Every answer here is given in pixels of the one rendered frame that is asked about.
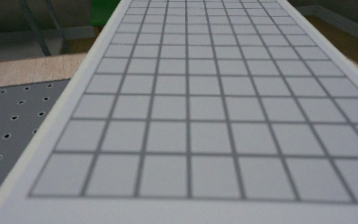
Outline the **grey rectangular base plate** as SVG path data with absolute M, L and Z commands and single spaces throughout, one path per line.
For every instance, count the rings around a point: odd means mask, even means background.
M 70 79 L 0 87 L 0 185 Z

